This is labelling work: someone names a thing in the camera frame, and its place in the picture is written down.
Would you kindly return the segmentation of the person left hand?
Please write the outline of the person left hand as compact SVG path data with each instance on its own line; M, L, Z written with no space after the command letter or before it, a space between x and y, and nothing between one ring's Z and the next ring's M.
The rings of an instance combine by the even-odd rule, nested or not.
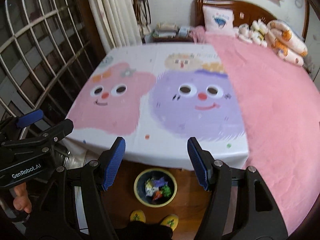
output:
M28 198L26 183L20 184L14 187L14 193L16 194L13 205L18 211L25 211L26 213L31 213L31 201Z

